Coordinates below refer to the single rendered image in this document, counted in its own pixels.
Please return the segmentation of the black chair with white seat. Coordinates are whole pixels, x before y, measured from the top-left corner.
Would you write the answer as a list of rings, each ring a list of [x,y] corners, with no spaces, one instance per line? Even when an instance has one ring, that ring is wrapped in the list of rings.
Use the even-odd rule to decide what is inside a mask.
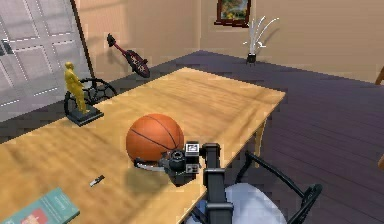
[[[236,182],[225,189],[227,200],[234,205],[232,224],[304,224],[304,221],[322,193],[321,184],[310,185],[302,191],[289,177],[262,158],[246,152],[246,162],[239,171]],[[278,206],[261,190],[242,182],[242,177],[251,163],[255,162],[272,174],[275,174],[300,198],[300,209],[289,219],[286,219]]]

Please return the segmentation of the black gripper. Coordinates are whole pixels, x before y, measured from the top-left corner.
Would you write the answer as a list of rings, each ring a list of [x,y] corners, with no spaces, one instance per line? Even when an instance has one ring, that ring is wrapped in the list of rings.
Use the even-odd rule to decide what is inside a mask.
[[[196,178],[200,170],[199,153],[174,150],[161,153],[160,166],[146,165],[140,158],[134,160],[134,166],[140,169],[164,172],[170,181],[181,187]]]

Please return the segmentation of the teal and red book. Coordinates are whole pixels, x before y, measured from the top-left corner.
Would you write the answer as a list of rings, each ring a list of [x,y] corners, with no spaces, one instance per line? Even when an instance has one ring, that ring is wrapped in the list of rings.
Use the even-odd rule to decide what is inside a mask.
[[[68,224],[79,214],[78,207],[57,187],[0,224]]]

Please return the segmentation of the wooden table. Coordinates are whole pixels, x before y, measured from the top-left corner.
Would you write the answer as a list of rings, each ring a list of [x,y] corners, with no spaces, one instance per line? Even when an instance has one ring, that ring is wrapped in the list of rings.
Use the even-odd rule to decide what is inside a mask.
[[[203,178],[176,187],[135,168],[126,133],[149,113],[172,117],[188,140],[217,142],[227,166],[283,99],[280,91],[190,68],[98,104],[79,127],[60,119],[0,145],[0,222],[60,187],[79,208],[71,224],[179,224],[204,195]],[[90,187],[100,175],[105,179]]]

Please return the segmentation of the white plant in black pot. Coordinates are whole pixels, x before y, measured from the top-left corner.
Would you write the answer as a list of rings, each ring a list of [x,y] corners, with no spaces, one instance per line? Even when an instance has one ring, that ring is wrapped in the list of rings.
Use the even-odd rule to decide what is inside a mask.
[[[262,41],[263,34],[271,24],[279,20],[279,17],[271,19],[267,24],[264,23],[266,17],[260,19],[253,19],[249,24],[249,40],[244,42],[248,46],[248,54],[246,58],[247,64],[256,64],[257,51],[261,48],[266,48],[265,43]]]

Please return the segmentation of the gold statue on black base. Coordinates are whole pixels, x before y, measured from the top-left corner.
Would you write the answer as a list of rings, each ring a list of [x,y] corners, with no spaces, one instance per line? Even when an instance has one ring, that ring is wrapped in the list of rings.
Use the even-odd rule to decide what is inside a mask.
[[[86,104],[83,91],[84,85],[75,74],[72,62],[65,63],[64,80],[68,96],[73,95],[76,103],[76,108],[72,111],[65,107],[66,117],[70,121],[78,126],[83,126],[104,116],[104,113],[99,109]]]

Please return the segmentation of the orange basketball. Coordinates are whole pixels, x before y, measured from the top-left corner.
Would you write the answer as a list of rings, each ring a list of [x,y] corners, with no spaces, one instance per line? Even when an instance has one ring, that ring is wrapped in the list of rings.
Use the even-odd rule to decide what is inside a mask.
[[[126,134],[126,152],[134,161],[157,162],[163,153],[182,149],[184,134],[179,124],[164,114],[147,114],[137,119]]]

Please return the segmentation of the framed landscape picture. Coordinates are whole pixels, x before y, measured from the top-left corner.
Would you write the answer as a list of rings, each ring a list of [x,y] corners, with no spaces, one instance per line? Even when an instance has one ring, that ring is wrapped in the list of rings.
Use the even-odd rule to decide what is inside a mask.
[[[215,25],[247,28],[251,0],[218,0]]]

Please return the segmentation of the red and black racket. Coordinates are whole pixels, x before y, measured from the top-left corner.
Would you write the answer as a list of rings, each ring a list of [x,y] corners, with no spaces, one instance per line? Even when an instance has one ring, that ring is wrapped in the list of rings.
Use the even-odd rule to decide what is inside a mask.
[[[150,77],[150,70],[147,66],[148,60],[143,59],[138,53],[133,50],[124,50],[117,43],[115,38],[111,35],[107,35],[107,43],[109,47],[114,46],[125,57],[128,64],[131,66],[132,71],[143,78]]]

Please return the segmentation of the small black and white stick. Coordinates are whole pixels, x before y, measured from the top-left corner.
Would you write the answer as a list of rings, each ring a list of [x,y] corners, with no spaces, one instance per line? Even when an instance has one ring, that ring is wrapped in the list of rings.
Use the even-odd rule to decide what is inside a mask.
[[[97,185],[98,183],[100,183],[102,180],[105,179],[105,176],[104,175],[100,175],[98,176],[97,178],[95,178],[94,180],[92,180],[90,183],[89,183],[89,186],[90,187],[93,187],[95,185]]]

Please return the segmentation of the grey panelled door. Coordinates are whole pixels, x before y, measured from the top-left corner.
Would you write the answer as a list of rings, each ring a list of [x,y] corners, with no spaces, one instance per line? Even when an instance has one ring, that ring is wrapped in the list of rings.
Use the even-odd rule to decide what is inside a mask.
[[[91,72],[74,0],[0,0],[0,122],[64,99],[65,64]]]

